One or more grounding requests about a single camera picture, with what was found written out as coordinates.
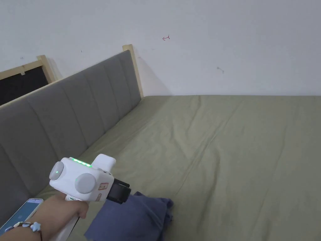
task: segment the white wall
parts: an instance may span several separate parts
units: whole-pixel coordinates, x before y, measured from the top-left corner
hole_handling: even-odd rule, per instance
[[[45,54],[65,77],[132,43],[146,95],[321,94],[320,9],[320,0],[0,0],[0,71]]]

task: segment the sticker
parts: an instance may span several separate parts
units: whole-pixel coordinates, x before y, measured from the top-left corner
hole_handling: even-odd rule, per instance
[[[101,198],[101,193],[98,194],[98,196],[97,196],[97,198],[96,198],[96,202],[98,202],[98,201],[100,200],[100,198]]]
[[[108,183],[101,183],[99,185],[98,190],[105,190],[105,189],[107,189],[107,187],[108,187]]]

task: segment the black clamp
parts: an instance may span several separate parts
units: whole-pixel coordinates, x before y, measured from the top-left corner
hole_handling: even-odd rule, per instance
[[[128,183],[122,182],[115,178],[106,199],[119,204],[126,202],[131,192],[129,186],[130,185]]]

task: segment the beaded bracelet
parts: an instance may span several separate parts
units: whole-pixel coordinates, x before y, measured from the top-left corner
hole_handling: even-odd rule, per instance
[[[16,227],[29,227],[32,229],[33,232],[39,232],[40,233],[40,240],[42,241],[42,231],[41,231],[41,224],[34,222],[34,223],[30,223],[30,222],[18,222],[16,223],[14,226],[8,227],[5,229],[4,232],[8,232],[11,229],[14,229]]]

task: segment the black panel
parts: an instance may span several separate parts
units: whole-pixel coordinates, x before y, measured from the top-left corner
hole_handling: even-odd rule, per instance
[[[47,85],[42,67],[0,80],[0,105]]]

